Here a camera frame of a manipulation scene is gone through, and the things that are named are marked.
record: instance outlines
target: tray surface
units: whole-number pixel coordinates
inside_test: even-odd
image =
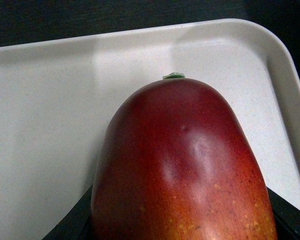
[[[115,111],[171,72],[225,97],[266,185],[300,210],[291,56],[257,24],[214,20],[0,48],[0,239],[53,229],[91,186]]]

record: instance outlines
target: red mango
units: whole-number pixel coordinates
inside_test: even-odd
[[[267,188],[226,100],[189,78],[148,84],[108,125],[91,196],[98,240],[275,240]]]

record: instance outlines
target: dark background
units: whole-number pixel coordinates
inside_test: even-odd
[[[0,47],[224,18],[276,34],[300,77],[300,0],[0,0]]]

